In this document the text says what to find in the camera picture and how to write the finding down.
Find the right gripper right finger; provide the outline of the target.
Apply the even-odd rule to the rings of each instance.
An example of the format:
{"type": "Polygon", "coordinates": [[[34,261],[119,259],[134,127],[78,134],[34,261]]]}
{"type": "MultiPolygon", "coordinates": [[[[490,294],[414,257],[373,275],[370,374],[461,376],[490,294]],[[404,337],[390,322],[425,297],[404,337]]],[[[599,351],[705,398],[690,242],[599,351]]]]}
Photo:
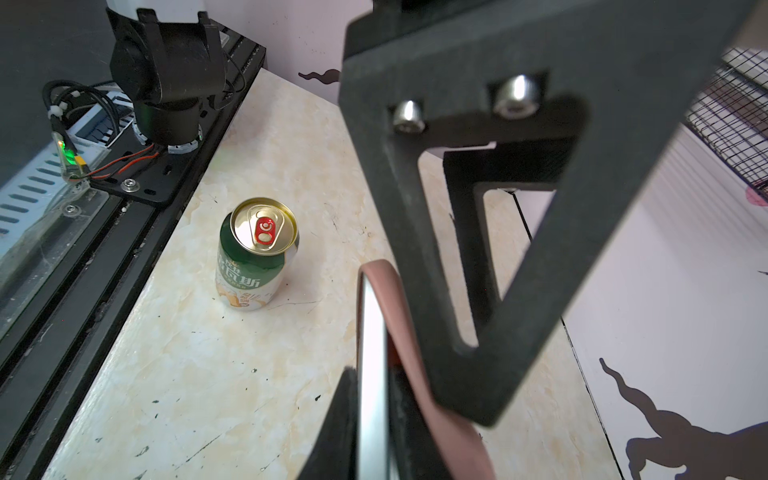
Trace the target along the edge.
{"type": "Polygon", "coordinates": [[[388,372],[390,446],[399,479],[451,479],[405,371],[388,372]]]}

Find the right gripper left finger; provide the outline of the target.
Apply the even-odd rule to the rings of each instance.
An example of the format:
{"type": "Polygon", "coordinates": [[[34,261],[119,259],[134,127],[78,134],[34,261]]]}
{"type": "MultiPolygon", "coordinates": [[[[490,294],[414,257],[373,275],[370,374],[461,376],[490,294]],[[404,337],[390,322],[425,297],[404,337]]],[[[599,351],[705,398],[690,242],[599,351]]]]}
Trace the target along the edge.
{"type": "Polygon", "coordinates": [[[343,370],[313,449],[298,475],[299,480],[355,478],[357,380],[354,368],[343,370]]]}

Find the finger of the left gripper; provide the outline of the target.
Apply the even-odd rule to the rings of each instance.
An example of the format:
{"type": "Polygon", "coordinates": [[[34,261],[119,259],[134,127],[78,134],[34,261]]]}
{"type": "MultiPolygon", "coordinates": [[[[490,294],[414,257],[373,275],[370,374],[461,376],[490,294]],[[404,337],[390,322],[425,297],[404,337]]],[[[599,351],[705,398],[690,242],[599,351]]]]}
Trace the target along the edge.
{"type": "Polygon", "coordinates": [[[432,392],[498,422],[752,1],[378,1],[338,102],[432,392]]]}
{"type": "Polygon", "coordinates": [[[539,139],[444,154],[443,171],[476,333],[482,332],[502,299],[492,265],[484,194],[491,189],[555,190],[575,144],[574,137],[539,139]]]}

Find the pink phone case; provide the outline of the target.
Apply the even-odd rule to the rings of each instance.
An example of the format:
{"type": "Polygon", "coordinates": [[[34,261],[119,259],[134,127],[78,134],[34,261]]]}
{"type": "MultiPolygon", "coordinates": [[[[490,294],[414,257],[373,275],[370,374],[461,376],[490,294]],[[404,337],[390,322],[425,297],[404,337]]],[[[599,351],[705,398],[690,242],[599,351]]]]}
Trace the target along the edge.
{"type": "Polygon", "coordinates": [[[495,472],[479,433],[468,420],[435,401],[413,330],[402,282],[386,260],[360,268],[373,285],[388,333],[388,372],[401,367],[451,479],[493,479],[495,472]]]}

